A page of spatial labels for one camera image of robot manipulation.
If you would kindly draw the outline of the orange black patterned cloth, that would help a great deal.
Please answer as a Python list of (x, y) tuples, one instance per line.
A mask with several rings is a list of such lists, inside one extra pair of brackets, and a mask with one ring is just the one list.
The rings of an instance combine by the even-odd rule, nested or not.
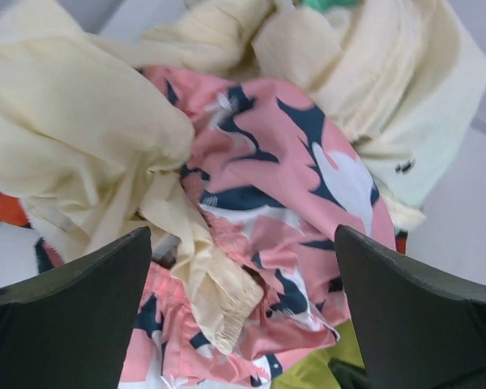
[(30, 229), (28, 218), (17, 198), (0, 192), (0, 223)]

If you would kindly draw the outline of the yellow green cloth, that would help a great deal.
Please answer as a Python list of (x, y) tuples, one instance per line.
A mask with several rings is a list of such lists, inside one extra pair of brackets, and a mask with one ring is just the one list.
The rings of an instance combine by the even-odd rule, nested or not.
[(329, 367), (332, 359), (338, 359), (360, 368), (365, 366), (352, 321), (348, 320), (338, 325), (337, 331), (340, 334), (340, 341), (335, 346), (310, 353), (276, 378), (271, 387), (274, 389), (341, 388)]

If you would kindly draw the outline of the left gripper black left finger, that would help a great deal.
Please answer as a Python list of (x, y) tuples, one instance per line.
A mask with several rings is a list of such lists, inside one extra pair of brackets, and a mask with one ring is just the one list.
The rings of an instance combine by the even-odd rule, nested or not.
[(151, 262), (138, 228), (0, 288), (0, 388), (115, 388)]

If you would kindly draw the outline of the mint green cloth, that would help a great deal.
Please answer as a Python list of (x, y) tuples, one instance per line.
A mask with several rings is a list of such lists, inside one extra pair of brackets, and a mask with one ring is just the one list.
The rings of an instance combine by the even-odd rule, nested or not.
[(324, 13), (335, 7), (354, 7), (361, 4), (361, 0), (300, 0), (302, 6)]

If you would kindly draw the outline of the pink patterned cloth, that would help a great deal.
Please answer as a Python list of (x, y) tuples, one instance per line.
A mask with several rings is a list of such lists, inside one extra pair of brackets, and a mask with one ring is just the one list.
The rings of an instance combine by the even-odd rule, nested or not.
[(350, 311), (336, 229), (392, 245), (386, 205), (346, 137), (291, 84), (164, 66), (144, 76), (145, 129), (123, 124), (128, 109), (58, 128), (25, 211), (64, 262), (137, 224), (176, 251), (170, 269), (149, 269), (121, 387), (268, 387), (340, 341)]

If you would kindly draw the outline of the cream yellow cloth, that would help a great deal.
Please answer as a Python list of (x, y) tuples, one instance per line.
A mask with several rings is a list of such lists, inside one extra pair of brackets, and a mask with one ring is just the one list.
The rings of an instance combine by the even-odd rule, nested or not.
[(486, 90), (486, 56), (446, 1), (192, 1), (138, 43), (87, 33), (55, 1), (0, 14), (0, 191), (66, 260), (122, 234), (142, 212), (180, 239), (175, 276), (194, 317), (230, 353), (262, 290), (214, 245), (177, 170), (191, 121), (142, 75), (176, 66), (293, 83), (352, 143), (394, 226), (454, 159)]

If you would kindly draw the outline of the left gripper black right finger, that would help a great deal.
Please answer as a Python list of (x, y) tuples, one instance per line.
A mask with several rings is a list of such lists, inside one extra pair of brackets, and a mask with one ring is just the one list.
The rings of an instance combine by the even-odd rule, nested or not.
[(344, 225), (335, 250), (371, 388), (486, 388), (486, 285)]

